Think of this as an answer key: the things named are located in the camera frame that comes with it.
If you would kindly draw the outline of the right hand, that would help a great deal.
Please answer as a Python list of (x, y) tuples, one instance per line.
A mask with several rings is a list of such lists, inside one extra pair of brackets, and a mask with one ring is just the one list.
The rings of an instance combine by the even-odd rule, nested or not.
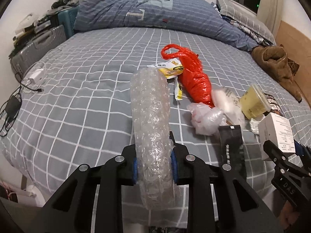
[(286, 201), (278, 217), (283, 230), (287, 229), (291, 225), (294, 225), (296, 220), (299, 218), (299, 215), (300, 213), (295, 210), (291, 203)]

